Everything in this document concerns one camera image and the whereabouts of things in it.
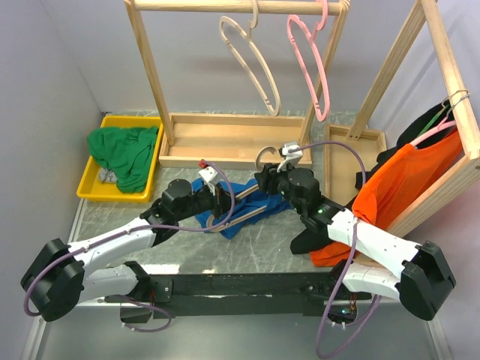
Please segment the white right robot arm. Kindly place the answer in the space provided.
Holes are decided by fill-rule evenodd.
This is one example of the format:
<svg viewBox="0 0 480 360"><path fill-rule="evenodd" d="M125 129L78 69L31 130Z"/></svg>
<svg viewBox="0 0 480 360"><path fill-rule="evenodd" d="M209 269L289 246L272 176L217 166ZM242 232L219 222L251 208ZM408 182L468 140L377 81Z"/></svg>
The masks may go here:
<svg viewBox="0 0 480 360"><path fill-rule="evenodd" d="M352 245L379 264L353 263L346 273L331 277L328 289L335 298L371 293L396 299L416 317L432 320L455 288L455 277L437 244L408 241L359 219L321 194L311 170L267 163L255 179L263 193L287 200L321 244Z"/></svg>

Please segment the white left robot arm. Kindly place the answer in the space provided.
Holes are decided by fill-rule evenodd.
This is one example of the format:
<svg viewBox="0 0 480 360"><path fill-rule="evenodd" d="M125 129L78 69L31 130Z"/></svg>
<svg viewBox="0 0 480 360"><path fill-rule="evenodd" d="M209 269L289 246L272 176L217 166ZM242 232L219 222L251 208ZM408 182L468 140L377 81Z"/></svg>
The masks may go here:
<svg viewBox="0 0 480 360"><path fill-rule="evenodd" d="M54 321L67 314L80 300L86 275L135 251L152 248L181 228L179 221L210 211L228 218L235 207L235 194L228 181L192 189L189 181L171 181L159 199L130 223L81 241L76 246L56 238L48 241L21 280L23 307L31 317Z"/></svg>

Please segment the blue tank top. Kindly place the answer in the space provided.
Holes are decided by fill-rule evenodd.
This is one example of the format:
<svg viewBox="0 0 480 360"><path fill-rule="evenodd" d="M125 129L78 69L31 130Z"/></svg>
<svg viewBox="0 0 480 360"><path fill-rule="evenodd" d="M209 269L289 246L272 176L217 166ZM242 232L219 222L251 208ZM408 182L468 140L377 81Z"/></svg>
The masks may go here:
<svg viewBox="0 0 480 360"><path fill-rule="evenodd" d="M257 181L256 179L251 178L245 184L235 182L232 182L231 184L232 189L235 193L235 197L240 198L240 194L253 187L254 185L257 185ZM221 181L220 185L225 190L228 190L227 184L224 181ZM192 182L192 188L194 191L199 190L202 186L203 180L201 178L197 178ZM246 220L239 221L238 223L233 224L226 229L220 230L220 234L226 239L232 239L236 236L236 234L244 225L255 224L263 218L268 218L271 215L276 215L280 212L292 208L292 206L282 197L280 193L275 195L269 195L259 190L255 190L237 201L237 204L235 205L232 217L229 219L229 222L236 221L242 216L244 217L245 215L257 211L262 207L265 208L260 213L255 214L254 216L249 217ZM195 218L202 228L206 228L221 222L227 216L227 214L223 215L221 218L218 219L213 217L212 225L207 224L210 216L210 212L206 211L202 214L196 215Z"/></svg>

